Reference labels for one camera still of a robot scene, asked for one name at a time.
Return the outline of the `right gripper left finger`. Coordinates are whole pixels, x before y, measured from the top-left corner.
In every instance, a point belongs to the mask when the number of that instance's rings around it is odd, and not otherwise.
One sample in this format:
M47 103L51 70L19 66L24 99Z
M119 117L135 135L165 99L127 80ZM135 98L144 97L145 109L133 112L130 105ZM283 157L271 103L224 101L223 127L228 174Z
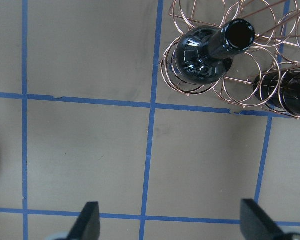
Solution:
M101 223L99 203L97 201L87 202L66 239L98 240L100 235Z

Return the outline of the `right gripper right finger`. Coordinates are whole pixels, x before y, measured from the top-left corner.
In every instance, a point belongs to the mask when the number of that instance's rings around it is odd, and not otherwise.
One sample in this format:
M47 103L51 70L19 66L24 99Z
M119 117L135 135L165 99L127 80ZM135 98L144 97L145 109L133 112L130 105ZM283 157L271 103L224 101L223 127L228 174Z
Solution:
M285 239L285 233L253 199L240 201L240 231L245 240Z

